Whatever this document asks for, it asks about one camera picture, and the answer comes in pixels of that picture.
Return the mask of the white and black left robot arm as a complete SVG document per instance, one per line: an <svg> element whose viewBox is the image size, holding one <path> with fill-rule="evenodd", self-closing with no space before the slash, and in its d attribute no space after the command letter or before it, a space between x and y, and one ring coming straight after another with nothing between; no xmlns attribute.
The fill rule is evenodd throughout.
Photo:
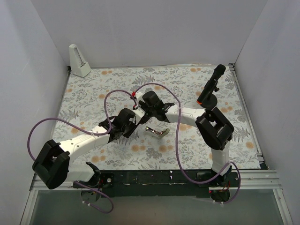
<svg viewBox="0 0 300 225"><path fill-rule="evenodd" d="M55 142L47 141L37 156L32 169L49 189L59 187L65 181L81 181L88 187L96 187L100 181L100 170L91 162L74 165L84 153L104 146L121 136L129 137L141 121L145 112L141 108L124 108L112 121L112 129L102 122L92 129L92 134Z"/></svg>

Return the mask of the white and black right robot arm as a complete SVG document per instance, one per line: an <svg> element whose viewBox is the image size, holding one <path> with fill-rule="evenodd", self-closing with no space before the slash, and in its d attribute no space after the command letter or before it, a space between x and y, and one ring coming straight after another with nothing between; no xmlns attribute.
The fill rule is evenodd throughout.
<svg viewBox="0 0 300 225"><path fill-rule="evenodd" d="M212 110L180 108L173 103L163 103L153 91L145 94L136 92L135 98L147 119L154 117L168 123L180 119L180 123L198 128L203 140L211 148L213 183L223 186L229 181L232 170L229 147L234 127L217 107Z"/></svg>

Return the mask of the beige stapler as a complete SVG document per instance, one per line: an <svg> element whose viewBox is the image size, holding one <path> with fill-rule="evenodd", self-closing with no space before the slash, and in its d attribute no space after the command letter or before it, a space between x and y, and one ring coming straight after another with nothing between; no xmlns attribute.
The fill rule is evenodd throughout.
<svg viewBox="0 0 300 225"><path fill-rule="evenodd" d="M168 135L169 132L170 132L170 129L167 128L167 129L164 129L162 131L157 131L157 130L154 130L150 127L145 127L144 129L145 133L153 136L153 137L156 137L156 138L163 138L164 136Z"/></svg>

